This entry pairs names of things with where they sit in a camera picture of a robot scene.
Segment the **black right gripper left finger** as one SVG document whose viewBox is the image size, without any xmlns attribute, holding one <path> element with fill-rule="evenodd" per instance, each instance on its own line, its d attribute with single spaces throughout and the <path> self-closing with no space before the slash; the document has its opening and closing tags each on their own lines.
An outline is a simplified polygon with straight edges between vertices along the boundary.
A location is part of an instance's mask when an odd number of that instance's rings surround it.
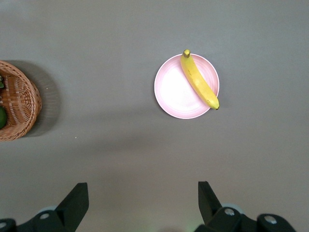
<svg viewBox="0 0 309 232">
<path fill-rule="evenodd" d="M 54 210 L 44 210 L 17 225 L 13 218 L 2 218 L 2 232 L 74 232 L 88 211 L 88 185 L 78 183 Z"/>
</svg>

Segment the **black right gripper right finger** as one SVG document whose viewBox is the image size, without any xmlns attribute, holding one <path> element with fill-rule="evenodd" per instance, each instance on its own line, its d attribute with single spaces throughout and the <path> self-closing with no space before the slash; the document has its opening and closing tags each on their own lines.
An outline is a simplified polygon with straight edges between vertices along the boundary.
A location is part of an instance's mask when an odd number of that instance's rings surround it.
<svg viewBox="0 0 309 232">
<path fill-rule="evenodd" d="M 281 216 L 260 214 L 250 219 L 234 207 L 223 207 L 207 181 L 198 183 L 198 206 L 204 223 L 199 232 L 294 232 Z"/>
</svg>

